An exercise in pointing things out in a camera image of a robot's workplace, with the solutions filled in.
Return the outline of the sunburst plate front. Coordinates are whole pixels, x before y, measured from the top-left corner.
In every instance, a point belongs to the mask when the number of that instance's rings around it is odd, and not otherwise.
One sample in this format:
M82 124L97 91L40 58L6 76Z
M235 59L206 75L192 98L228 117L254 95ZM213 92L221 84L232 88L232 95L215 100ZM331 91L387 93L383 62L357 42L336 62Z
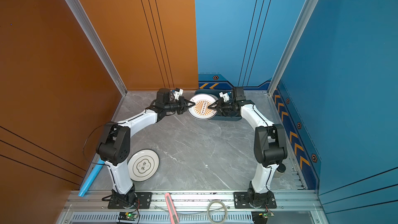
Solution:
M196 94L190 99L190 102L195 105L188 109L188 113L195 119L209 120L216 116L217 111L208 107L217 100L215 96L210 94Z

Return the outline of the large white flower plate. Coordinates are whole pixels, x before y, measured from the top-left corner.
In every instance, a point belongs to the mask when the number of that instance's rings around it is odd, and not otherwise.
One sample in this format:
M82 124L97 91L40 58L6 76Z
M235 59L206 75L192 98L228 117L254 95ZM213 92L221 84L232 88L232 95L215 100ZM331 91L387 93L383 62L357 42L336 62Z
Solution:
M143 182L151 179L158 171L160 159L151 149L136 152L128 161L127 168L132 181Z

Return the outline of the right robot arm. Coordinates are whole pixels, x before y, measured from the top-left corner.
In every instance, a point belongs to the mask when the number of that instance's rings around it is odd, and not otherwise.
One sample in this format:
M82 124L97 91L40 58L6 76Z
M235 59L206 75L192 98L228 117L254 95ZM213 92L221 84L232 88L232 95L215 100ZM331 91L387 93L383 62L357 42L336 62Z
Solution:
M254 129L257 168L245 194L245 202L253 208L276 208L271 183L288 156L284 126L268 120L251 100L225 102L224 99L219 99L208 108L223 116L237 113Z

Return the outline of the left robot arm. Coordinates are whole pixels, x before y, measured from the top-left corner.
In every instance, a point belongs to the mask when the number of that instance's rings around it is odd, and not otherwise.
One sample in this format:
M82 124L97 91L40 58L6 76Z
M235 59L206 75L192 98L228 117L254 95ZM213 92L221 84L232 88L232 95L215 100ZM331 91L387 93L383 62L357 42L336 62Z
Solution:
M127 166L131 137L145 127L162 120L167 113L175 112L180 115L193 106L195 103L184 97L160 104L153 101L143 112L130 119L105 124L96 153L107 166L113 183L109 208L114 206L131 208L137 201L135 186Z

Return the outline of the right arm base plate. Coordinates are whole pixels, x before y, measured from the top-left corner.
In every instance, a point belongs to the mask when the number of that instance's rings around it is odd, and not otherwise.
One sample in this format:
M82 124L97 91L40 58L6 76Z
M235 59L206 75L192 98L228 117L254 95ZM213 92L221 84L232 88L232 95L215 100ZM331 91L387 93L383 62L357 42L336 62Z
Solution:
M277 203L274 194L269 191L264 194L251 192L235 192L234 206L237 209L244 208L268 208L276 209Z

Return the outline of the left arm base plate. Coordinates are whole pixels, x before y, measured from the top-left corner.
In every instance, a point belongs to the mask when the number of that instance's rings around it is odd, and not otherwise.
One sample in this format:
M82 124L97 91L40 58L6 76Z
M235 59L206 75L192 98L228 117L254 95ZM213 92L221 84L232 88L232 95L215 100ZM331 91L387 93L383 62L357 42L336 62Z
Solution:
M131 203L122 200L116 196L116 193L110 196L108 209L150 209L152 192L136 192Z

